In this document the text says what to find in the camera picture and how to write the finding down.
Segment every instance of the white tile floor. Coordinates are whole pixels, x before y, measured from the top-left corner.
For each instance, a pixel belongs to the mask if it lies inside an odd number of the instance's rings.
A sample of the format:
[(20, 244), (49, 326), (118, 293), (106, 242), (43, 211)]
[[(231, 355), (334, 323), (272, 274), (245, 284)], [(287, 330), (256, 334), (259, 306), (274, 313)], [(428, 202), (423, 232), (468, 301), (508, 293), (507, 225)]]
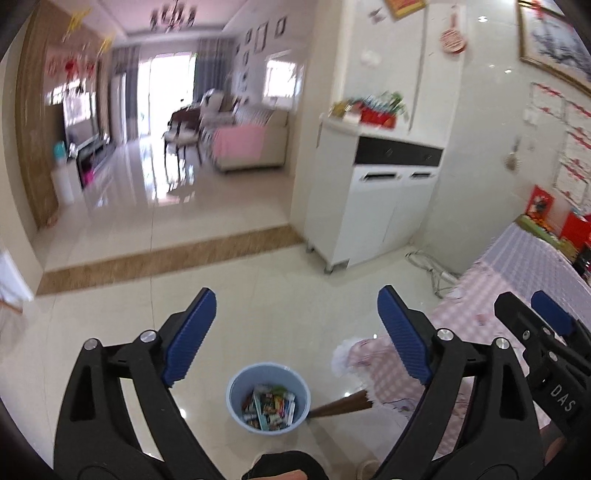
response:
[(162, 141), (145, 139), (119, 148), (84, 199), (40, 231), (33, 247), (55, 270), (285, 225), (292, 189), (281, 170), (224, 175), (208, 161), (199, 167), (194, 149), (180, 168), (169, 154), (165, 169)]
[[(393, 252), (348, 271), (323, 275), (323, 263), (303, 246), (110, 287), (40, 297), (23, 318), (7, 317), (0, 333), (0, 392), (19, 428), (51, 463), (61, 397), (82, 343), (133, 340), (184, 310), (204, 286), (217, 295), (218, 314), (187, 378), (172, 389), (187, 423), (227, 478), (239, 478), (268, 449), (313, 454), (331, 478), (354, 478), (354, 465), (385, 457), (401, 433), (395, 414), (370, 410), (313, 420), (269, 439), (229, 416), (225, 390), (246, 365), (279, 362), (310, 386), (313, 407), (355, 392), (355, 377), (336, 378), (330, 360), (345, 339), (384, 329), (378, 290), (392, 284), (411, 308), (431, 312), (438, 299), (430, 279)], [(131, 385), (125, 385), (142, 448), (158, 452)]]

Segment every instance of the table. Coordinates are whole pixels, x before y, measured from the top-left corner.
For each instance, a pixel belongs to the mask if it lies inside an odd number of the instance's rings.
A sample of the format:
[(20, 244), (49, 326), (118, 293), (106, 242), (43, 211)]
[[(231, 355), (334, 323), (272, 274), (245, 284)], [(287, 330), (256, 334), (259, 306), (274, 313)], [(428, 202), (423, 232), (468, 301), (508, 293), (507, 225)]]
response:
[[(529, 369), (522, 356), (524, 348), (495, 317), (494, 303), (500, 294), (511, 291), (529, 305), (532, 295), (539, 290), (591, 328), (589, 286), (561, 253), (511, 224), (461, 277), (429, 319), (436, 329), (448, 328), (466, 342), (490, 344), (497, 337), (507, 338), (527, 375)], [(341, 353), (335, 356), (333, 364), (342, 372), (358, 375), (365, 390), (317, 408), (310, 417), (349, 413), (372, 405), (391, 408), (408, 419), (412, 416), (424, 387), (408, 375), (389, 336), (356, 342), (345, 355), (342, 355), (342, 347), (338, 350)], [(465, 380), (438, 450), (442, 455), (454, 448), (470, 392), (471, 383)], [(537, 406), (536, 413), (540, 427), (550, 422)]]

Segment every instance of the person's hand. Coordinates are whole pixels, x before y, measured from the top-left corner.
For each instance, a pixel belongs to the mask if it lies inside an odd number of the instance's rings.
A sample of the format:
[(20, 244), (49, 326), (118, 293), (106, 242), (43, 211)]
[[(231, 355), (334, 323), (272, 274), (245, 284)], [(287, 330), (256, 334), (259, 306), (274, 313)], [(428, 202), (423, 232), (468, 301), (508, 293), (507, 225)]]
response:
[(308, 480), (308, 476), (301, 470), (295, 470), (277, 476), (264, 476), (258, 480)]

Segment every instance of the red box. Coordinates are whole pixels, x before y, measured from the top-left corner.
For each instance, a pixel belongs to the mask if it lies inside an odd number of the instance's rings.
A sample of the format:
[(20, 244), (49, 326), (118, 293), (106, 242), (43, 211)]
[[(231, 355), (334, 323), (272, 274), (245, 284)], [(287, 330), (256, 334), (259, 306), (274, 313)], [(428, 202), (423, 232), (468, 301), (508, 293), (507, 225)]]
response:
[(569, 240), (577, 250), (581, 250), (591, 235), (591, 223), (584, 217), (570, 212), (562, 228), (560, 238)]

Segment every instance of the wood panel wall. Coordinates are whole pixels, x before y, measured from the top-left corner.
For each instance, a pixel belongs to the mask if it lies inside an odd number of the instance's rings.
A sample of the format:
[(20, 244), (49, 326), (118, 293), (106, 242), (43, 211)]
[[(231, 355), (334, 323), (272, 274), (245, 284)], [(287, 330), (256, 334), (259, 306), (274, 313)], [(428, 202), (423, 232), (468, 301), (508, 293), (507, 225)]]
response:
[[(46, 108), (43, 81), (48, 46), (70, 48), (97, 54), (103, 39), (84, 25), (62, 43), (70, 15), (48, 0), (41, 0), (27, 30), (18, 69), (16, 121), (18, 156), (22, 181), (38, 228), (45, 226), (57, 212), (53, 184), (53, 113)], [(108, 84), (109, 54), (105, 55), (98, 74), (98, 111), (102, 131), (109, 132)]]

